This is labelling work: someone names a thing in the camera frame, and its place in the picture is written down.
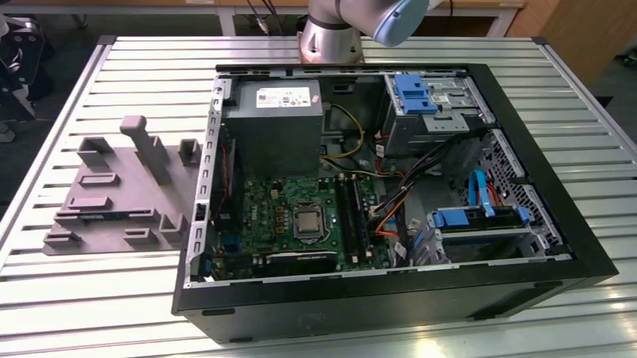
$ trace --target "green circuit board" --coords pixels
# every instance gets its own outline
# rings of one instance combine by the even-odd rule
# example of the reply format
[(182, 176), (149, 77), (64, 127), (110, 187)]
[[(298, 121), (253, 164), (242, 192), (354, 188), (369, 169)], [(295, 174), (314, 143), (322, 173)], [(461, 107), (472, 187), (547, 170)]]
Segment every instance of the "green circuit board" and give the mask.
[[(326, 249), (338, 253), (340, 271), (388, 268), (389, 254), (385, 245), (373, 247), (373, 258), (349, 263), (344, 252), (334, 178), (287, 178), (249, 180), (245, 187), (245, 225), (241, 234), (243, 254), (263, 251)], [(377, 204), (370, 178), (358, 180), (365, 207)], [(298, 203), (315, 203), (322, 207), (326, 232), (322, 241), (307, 245), (294, 235), (293, 210)]]

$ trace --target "floor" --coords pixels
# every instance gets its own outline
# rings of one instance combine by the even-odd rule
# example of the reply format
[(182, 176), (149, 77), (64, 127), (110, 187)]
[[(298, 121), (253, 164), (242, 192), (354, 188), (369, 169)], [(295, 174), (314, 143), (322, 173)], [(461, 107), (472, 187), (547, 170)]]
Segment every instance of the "floor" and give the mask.
[[(215, 16), (90, 16), (88, 28), (79, 30), (71, 16), (48, 15), (38, 17), (42, 27), (56, 50), (55, 57), (47, 61), (46, 69), (55, 81), (54, 93), (38, 101), (34, 106), (38, 121), (7, 122), (16, 133), (16, 140), (0, 144), (0, 217), (6, 212), (22, 179), (30, 170), (34, 158), (46, 140), (54, 121), (72, 90), (84, 64), (95, 48), (100, 35), (122, 36), (217, 36), (221, 27)], [(297, 17), (282, 16), (285, 34), (295, 33)], [(267, 19), (270, 29), (277, 29), (274, 18)], [(245, 16), (237, 17), (237, 34), (261, 35), (257, 24)], [(637, 68), (621, 66), (613, 62), (597, 83), (592, 86), (595, 95), (612, 95), (615, 99), (608, 112), (623, 126), (633, 140), (637, 140)]]

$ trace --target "aluminum table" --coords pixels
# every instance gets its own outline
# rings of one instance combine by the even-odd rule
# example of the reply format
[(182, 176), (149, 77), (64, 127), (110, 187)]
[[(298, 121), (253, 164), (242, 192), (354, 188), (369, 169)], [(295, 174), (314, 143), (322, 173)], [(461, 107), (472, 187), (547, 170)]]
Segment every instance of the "aluminum table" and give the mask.
[(0, 224), (0, 354), (121, 357), (633, 357), (637, 340), (637, 150), (547, 45), (530, 39), (364, 41), (368, 63), (486, 63), (620, 275), (508, 320), (219, 346), (170, 314), (178, 252), (47, 257), (84, 136), (149, 118), (166, 145), (203, 139), (219, 63), (295, 63), (294, 37), (121, 37), (103, 41)]

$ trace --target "motherboard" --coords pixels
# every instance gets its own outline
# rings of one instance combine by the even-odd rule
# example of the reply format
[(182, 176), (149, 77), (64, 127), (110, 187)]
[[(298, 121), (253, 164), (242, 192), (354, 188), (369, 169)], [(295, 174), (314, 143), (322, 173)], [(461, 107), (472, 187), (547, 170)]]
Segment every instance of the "motherboard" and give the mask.
[(389, 268), (385, 239), (368, 230), (376, 204), (366, 176), (247, 180), (243, 228), (221, 234), (225, 276), (251, 278), (263, 260), (311, 261), (317, 255), (336, 271)]

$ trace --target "blue drive bracket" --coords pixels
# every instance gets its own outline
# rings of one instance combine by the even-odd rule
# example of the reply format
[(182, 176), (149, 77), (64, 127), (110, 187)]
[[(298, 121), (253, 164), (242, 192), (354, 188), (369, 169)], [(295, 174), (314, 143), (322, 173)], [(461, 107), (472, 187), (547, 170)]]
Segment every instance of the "blue drive bracket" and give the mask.
[(436, 227), (468, 226), (469, 218), (464, 209), (441, 210), (433, 214)]
[(469, 205), (478, 205), (476, 197), (476, 184), (478, 184), (480, 206), (485, 209), (486, 217), (494, 216), (494, 208), (490, 205), (489, 192), (486, 191), (486, 175), (480, 169), (472, 171), (469, 175)]
[(530, 223), (530, 214), (525, 207), (518, 207), (518, 215), (520, 219), (522, 220), (522, 224), (528, 225)]
[(436, 114), (438, 106), (429, 96), (429, 86), (420, 75), (396, 75), (394, 92), (402, 101), (405, 114)]

